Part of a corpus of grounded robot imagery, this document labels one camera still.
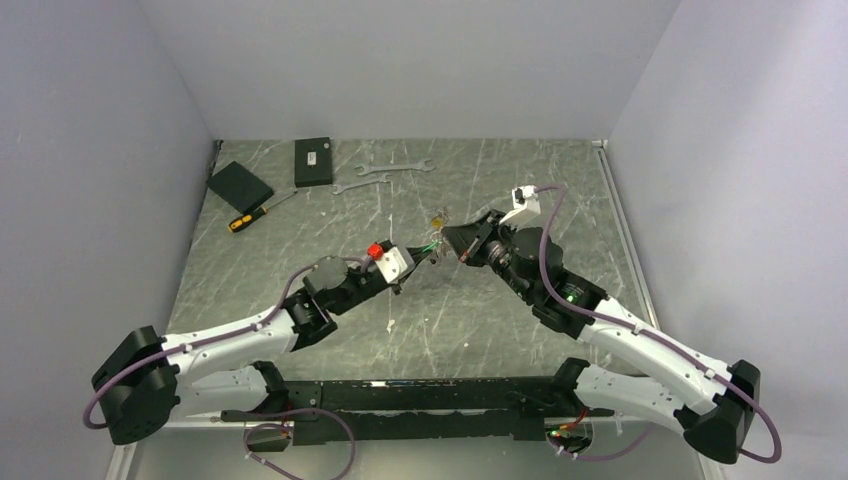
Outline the green key tag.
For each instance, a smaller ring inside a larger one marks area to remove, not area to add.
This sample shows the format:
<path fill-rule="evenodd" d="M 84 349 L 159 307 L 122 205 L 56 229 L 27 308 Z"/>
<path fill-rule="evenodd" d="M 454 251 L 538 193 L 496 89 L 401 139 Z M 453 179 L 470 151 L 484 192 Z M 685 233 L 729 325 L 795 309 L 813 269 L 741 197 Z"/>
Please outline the green key tag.
<path fill-rule="evenodd" d="M 432 242 L 429 245 L 427 245 L 426 247 L 423 247 L 421 252 L 422 253 L 431 252 L 431 251 L 435 250 L 438 246 L 439 246 L 438 241 Z"/>

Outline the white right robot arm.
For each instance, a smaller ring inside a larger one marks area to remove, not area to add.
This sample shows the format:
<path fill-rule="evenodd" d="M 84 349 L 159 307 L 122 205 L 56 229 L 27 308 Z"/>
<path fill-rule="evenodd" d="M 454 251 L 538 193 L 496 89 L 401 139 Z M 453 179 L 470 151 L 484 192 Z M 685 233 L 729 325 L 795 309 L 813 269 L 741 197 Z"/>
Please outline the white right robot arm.
<path fill-rule="evenodd" d="M 542 325 L 601 347 L 642 374 L 626 377 L 567 360 L 550 391 L 555 409 L 564 415 L 583 407 L 623 410 L 680 434 L 703 456 L 736 463 L 755 417 L 760 370 L 744 359 L 728 364 L 672 339 L 566 269 L 562 248 L 543 228 L 503 225 L 502 216 L 492 210 L 441 232 L 461 263 L 490 268 Z"/>

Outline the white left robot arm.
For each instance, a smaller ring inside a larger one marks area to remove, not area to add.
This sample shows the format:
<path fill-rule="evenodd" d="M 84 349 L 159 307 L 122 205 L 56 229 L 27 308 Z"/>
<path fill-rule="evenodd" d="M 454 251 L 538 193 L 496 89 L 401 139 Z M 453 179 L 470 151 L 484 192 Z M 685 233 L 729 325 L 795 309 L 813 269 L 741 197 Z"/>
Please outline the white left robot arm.
<path fill-rule="evenodd" d="M 434 250 L 385 241 L 364 257 L 323 256 L 296 270 L 258 313 L 182 334 L 134 329 L 93 374 L 82 422 L 126 445 L 173 419 L 213 411 L 275 419 L 289 391 L 268 355 L 311 347 L 336 331 L 336 317 L 384 291 L 400 293 Z"/>

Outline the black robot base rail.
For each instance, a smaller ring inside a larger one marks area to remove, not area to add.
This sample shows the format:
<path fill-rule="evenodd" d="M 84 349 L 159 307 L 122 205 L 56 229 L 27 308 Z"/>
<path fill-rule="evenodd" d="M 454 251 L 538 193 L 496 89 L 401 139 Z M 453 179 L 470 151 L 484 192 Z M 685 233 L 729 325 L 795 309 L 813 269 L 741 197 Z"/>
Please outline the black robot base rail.
<path fill-rule="evenodd" d="M 296 446 L 344 441 L 347 435 L 330 411 L 344 420 L 355 439 L 415 440 L 509 437 L 542 441 L 560 423 L 585 413 L 575 395 L 547 376 L 291 381 L 286 404 L 261 413 L 223 410 L 224 423 L 285 421 Z"/>

